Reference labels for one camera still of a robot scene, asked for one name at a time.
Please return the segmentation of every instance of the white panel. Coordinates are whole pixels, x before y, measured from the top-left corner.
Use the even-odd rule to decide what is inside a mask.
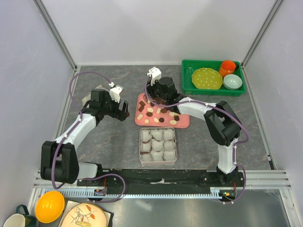
[[[31,0],[0,3],[0,226],[27,205],[72,76]]]
[[[246,71],[277,167],[303,213],[303,2],[284,1]]]
[[[244,59],[274,0],[43,0],[77,64]]]

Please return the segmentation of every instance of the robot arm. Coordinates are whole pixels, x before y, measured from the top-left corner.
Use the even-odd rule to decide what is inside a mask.
[[[56,160],[55,181],[63,183],[74,183],[77,179],[92,178],[96,176],[98,166],[92,163],[78,163],[76,150],[87,134],[93,130],[105,115],[124,121],[129,116],[128,103],[124,102],[122,110],[120,106],[120,93],[123,88],[115,86],[106,91],[94,89],[87,106],[82,109],[82,119],[79,114],[76,121],[66,132],[54,141],[46,141],[42,145],[41,154],[41,178],[51,180],[52,162],[55,150],[60,141],[62,143],[59,155],[61,160]],[[78,123],[69,136],[68,132]]]
[[[228,181],[238,171],[233,161],[233,145],[240,136],[240,127],[225,114],[208,106],[195,103],[194,99],[177,92],[172,78],[162,77],[157,68],[147,73],[151,80],[147,83],[148,95],[155,99],[161,98],[170,107],[167,109],[179,114],[188,114],[204,120],[213,140],[218,144],[219,163],[217,171],[222,175],[223,181]],[[235,117],[238,117],[225,101],[208,103],[216,106]]]

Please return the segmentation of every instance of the green bin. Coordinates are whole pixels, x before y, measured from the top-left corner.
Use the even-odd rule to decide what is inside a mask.
[[[219,90],[212,89],[198,89],[191,82],[191,76],[195,70],[200,68],[211,68],[219,71],[222,61],[204,61],[204,60],[183,60],[182,61],[182,89],[185,94],[192,95],[213,95],[213,96],[240,96],[246,92],[245,80],[242,73],[241,64],[238,61],[234,61],[237,65],[237,69],[233,74],[239,76],[243,82],[242,86],[238,90],[228,90],[221,86]]]

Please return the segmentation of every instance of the orange cup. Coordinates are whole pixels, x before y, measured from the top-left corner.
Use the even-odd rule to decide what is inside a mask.
[[[230,60],[223,61],[220,69],[219,74],[224,78],[228,74],[232,74],[236,69],[236,64]]]

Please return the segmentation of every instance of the mug handle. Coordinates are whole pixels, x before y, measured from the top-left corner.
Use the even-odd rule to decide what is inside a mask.
[[[19,206],[17,206],[17,208],[16,208],[16,214],[21,214],[21,212],[20,212],[20,208],[21,207],[23,207],[25,215],[29,215],[29,212],[28,212],[28,209],[27,209],[26,205],[19,205]]]

